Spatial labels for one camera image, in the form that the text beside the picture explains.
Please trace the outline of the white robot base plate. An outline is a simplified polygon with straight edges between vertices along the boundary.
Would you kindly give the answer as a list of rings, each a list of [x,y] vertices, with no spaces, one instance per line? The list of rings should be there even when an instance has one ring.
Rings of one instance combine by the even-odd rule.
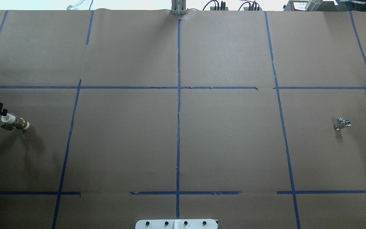
[[[219,229],[215,219],[138,220],[135,229]]]

